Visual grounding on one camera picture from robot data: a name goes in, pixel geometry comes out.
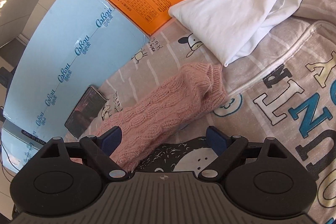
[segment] pink knitted sweater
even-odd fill
[[[134,107],[105,120],[95,135],[120,126],[122,141],[111,159],[126,171],[189,123],[220,106],[226,98],[221,65],[187,64]]]

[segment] silver screw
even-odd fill
[[[207,169],[203,170],[201,174],[205,178],[214,178],[218,175],[218,172],[212,169]]]
[[[114,179],[119,179],[125,176],[126,173],[124,170],[113,170],[109,173],[109,176],[114,178]]]

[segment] cartoon dog print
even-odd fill
[[[113,114],[113,110],[111,109],[111,106],[108,104],[104,105],[104,108],[101,111],[101,118],[102,120],[107,120],[111,115]]]
[[[188,52],[186,57],[191,56],[195,50],[197,50],[200,46],[203,45],[203,42],[200,41],[193,33],[187,37],[182,37],[178,40],[180,44],[188,43],[191,51]]]
[[[139,64],[139,60],[141,60],[144,56],[147,56],[148,54],[142,50],[140,50],[139,52],[137,52],[133,57],[136,60],[136,63]]]

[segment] blue letter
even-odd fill
[[[308,132],[313,130],[315,127],[317,127],[320,123],[322,123],[325,119],[331,120],[333,116],[331,115],[329,109],[325,106],[322,108],[323,114],[318,116],[315,120],[314,114],[317,108],[317,105],[319,103],[320,95],[318,93],[315,93],[310,98],[305,100],[301,105],[299,105],[297,108],[290,108],[288,110],[289,114],[292,116],[292,118],[297,120],[299,118],[298,114],[303,111],[305,108],[306,113],[304,114],[302,123],[300,125],[299,131],[303,138],[308,137]]]

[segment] white fabric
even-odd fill
[[[172,6],[169,14],[191,30],[227,66],[250,54],[267,32],[289,17],[300,2],[184,0]]]

